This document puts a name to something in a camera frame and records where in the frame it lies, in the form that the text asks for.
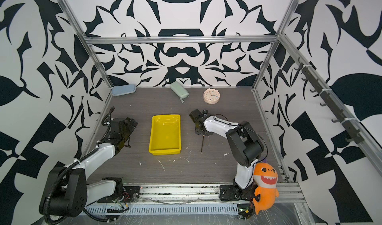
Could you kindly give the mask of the orange shark plush toy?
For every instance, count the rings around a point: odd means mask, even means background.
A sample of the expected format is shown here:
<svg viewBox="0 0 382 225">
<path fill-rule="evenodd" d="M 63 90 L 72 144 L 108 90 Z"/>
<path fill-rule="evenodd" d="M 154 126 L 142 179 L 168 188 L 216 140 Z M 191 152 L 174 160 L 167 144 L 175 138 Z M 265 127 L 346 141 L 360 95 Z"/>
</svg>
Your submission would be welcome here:
<svg viewBox="0 0 382 225">
<path fill-rule="evenodd" d="M 280 196 L 277 189 L 278 173 L 276 169 L 267 163 L 257 163 L 254 172 L 253 179 L 257 185 L 254 192 L 254 198 L 252 200 L 255 213 L 258 215 L 260 211 L 270 209 L 276 198 Z"/>
</svg>

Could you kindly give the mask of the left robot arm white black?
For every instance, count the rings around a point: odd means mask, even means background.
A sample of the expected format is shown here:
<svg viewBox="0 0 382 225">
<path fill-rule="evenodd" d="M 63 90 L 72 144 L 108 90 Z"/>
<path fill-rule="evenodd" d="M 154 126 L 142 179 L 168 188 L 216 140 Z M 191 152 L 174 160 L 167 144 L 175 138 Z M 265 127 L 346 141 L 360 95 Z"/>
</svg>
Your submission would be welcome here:
<svg viewBox="0 0 382 225">
<path fill-rule="evenodd" d="M 93 184 L 87 179 L 105 162 L 128 146 L 138 123 L 132 118 L 107 122 L 107 133 L 91 152 L 66 166 L 53 168 L 39 204 L 39 212 L 51 216 L 76 217 L 83 209 L 103 198 L 116 199 L 124 192 L 120 178 L 107 177 Z"/>
</svg>

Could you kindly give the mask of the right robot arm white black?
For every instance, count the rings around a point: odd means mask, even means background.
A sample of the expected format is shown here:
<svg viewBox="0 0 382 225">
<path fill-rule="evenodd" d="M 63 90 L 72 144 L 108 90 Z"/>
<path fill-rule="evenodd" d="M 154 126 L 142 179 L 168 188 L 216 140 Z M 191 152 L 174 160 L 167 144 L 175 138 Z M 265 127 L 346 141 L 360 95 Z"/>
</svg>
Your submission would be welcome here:
<svg viewBox="0 0 382 225">
<path fill-rule="evenodd" d="M 219 199 L 224 202 L 245 200 L 253 187 L 255 165 L 266 147 L 260 136 L 247 121 L 230 122 L 198 109 L 190 113 L 197 135 L 217 134 L 226 138 L 231 154 L 237 162 L 232 185 L 221 185 Z"/>
</svg>

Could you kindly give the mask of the pink round alarm clock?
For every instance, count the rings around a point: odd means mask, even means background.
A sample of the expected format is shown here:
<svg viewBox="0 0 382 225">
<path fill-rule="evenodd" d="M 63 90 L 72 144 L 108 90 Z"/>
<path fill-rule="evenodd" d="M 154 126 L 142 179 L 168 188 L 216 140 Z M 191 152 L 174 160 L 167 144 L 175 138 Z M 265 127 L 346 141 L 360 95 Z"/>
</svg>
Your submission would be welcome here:
<svg viewBox="0 0 382 225">
<path fill-rule="evenodd" d="M 203 100 L 210 105 L 216 104 L 220 100 L 220 92 L 216 89 L 209 88 L 203 92 Z"/>
</svg>

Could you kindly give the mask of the black wall hook rack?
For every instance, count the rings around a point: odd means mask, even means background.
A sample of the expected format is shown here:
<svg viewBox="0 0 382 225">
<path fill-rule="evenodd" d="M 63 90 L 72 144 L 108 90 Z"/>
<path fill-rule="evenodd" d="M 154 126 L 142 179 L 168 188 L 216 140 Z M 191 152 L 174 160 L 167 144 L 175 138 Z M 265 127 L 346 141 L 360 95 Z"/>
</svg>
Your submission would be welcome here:
<svg viewBox="0 0 382 225">
<path fill-rule="evenodd" d="M 323 103 L 320 104 L 320 106 L 328 107 L 331 110 L 335 116 L 331 121 L 333 123 L 340 123 L 347 131 L 350 137 L 345 140 L 347 142 L 353 141 L 356 144 L 364 142 L 365 139 L 361 135 L 360 127 L 356 124 L 356 119 L 351 116 L 349 112 L 345 111 L 345 106 L 340 102 L 333 90 L 323 81 L 314 67 L 312 65 L 304 64 L 301 62 L 300 58 L 298 58 L 298 67 L 296 70 L 301 71 L 305 76 L 303 80 L 310 82 L 313 86 L 311 92 L 321 97 Z"/>
</svg>

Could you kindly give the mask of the yellow plastic bin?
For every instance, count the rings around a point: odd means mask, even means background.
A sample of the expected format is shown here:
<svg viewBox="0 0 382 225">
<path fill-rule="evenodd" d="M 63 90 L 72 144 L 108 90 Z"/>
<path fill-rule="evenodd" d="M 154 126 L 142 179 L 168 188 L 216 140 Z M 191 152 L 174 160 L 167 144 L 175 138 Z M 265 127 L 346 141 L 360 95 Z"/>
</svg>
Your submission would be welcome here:
<svg viewBox="0 0 382 225">
<path fill-rule="evenodd" d="M 179 114 L 152 117 L 149 152 L 152 155 L 180 154 L 181 116 Z"/>
</svg>

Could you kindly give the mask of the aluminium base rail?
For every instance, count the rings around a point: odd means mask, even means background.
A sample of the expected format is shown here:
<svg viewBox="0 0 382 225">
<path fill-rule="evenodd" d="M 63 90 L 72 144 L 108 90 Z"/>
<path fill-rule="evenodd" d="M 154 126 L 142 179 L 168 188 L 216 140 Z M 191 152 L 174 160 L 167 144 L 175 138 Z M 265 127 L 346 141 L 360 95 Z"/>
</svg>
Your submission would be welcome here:
<svg viewBox="0 0 382 225">
<path fill-rule="evenodd" d="M 221 184 L 124 184 L 122 202 L 148 204 L 221 203 Z M 278 183 L 276 203 L 305 203 L 298 183 Z"/>
</svg>

